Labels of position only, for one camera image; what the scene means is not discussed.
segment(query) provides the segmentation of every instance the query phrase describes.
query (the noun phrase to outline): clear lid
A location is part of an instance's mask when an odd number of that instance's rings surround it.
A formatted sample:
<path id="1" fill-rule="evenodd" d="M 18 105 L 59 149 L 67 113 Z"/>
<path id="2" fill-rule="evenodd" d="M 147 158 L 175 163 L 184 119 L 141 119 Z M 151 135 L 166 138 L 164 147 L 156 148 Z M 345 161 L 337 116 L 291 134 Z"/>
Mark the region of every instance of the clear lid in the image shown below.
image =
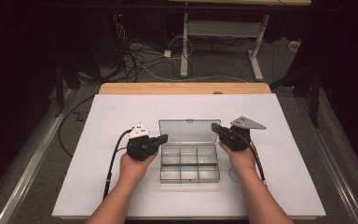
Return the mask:
<path id="1" fill-rule="evenodd" d="M 161 134 L 168 135 L 166 145 L 210 145 L 217 138 L 212 123 L 220 125 L 220 119 L 161 119 L 158 123 Z"/>

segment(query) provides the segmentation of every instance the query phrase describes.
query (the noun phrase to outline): white paper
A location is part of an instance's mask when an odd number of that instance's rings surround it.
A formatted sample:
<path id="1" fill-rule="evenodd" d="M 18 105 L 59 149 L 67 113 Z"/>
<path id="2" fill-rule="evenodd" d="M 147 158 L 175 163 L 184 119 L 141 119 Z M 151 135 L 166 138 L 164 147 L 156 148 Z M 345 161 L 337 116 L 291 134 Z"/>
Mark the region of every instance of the white paper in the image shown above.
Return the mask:
<path id="1" fill-rule="evenodd" d="M 142 122 L 159 135 L 159 119 L 220 119 L 245 116 L 267 127 L 251 130 L 268 189 L 289 216 L 325 216 L 310 174 L 275 94 L 96 95 L 62 190 L 55 217 L 87 217 L 101 203 L 104 180 L 120 135 Z M 127 145 L 123 138 L 119 147 Z M 160 155 L 135 191 L 128 217 L 246 217 L 239 184 L 229 176 L 226 152 L 217 147 L 219 183 L 161 184 Z M 111 188 L 118 177 L 117 154 Z"/>

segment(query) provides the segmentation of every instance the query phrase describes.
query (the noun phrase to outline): table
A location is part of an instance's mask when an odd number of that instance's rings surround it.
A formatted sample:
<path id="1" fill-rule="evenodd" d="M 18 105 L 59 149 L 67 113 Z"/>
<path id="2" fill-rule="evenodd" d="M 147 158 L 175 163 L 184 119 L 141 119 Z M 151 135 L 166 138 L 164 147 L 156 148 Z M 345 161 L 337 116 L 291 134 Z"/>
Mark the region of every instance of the table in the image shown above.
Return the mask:
<path id="1" fill-rule="evenodd" d="M 216 4 L 245 4 L 245 5 L 283 5 L 283 6 L 308 6 L 310 0 L 170 0 L 173 2 L 188 3 L 216 3 Z M 188 13 L 185 13 L 183 31 L 183 51 L 181 57 L 181 77 L 187 77 L 188 50 L 187 38 L 189 35 L 215 35 L 215 36 L 236 36 L 255 37 L 253 50 L 248 51 L 249 60 L 253 68 L 255 79 L 263 80 L 260 66 L 257 62 L 257 52 L 263 40 L 267 28 L 269 15 L 264 15 L 261 22 L 238 22 L 238 21 L 191 21 Z"/>
<path id="2" fill-rule="evenodd" d="M 216 91 L 223 94 L 211 94 Z M 139 121 L 157 136 L 159 119 L 221 119 L 228 126 L 240 115 L 267 126 L 251 135 L 268 189 L 286 213 L 295 219 L 325 216 L 279 102 L 264 83 L 104 84 L 93 101 L 52 215 L 87 218 L 92 214 L 102 201 L 118 137 Z M 126 144 L 123 139 L 120 147 Z M 246 218 L 240 187 L 228 176 L 228 156 L 218 145 L 217 151 L 221 179 L 214 184 L 160 184 L 157 157 L 133 195 L 128 219 Z M 117 161 L 111 188 L 117 182 Z"/>

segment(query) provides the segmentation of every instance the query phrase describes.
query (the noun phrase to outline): clear plastic box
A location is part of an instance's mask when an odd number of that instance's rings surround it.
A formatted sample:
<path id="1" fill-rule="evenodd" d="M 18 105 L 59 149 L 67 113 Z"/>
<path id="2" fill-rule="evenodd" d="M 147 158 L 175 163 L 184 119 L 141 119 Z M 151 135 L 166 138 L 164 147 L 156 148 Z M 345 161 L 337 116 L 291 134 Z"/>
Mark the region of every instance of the clear plastic box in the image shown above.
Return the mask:
<path id="1" fill-rule="evenodd" d="M 216 154 L 217 134 L 212 123 L 218 119 L 160 120 L 161 134 L 168 142 L 161 146 L 161 183 L 217 183 L 220 180 Z"/>

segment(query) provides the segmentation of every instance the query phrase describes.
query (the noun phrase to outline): wooden board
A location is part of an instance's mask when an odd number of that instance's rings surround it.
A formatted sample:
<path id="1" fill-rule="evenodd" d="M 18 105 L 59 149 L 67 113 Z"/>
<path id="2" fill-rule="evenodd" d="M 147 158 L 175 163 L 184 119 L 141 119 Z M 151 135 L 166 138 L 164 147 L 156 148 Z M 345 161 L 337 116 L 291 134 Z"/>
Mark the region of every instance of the wooden board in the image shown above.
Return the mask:
<path id="1" fill-rule="evenodd" d="M 271 93 L 266 83 L 105 83 L 100 94 Z"/>

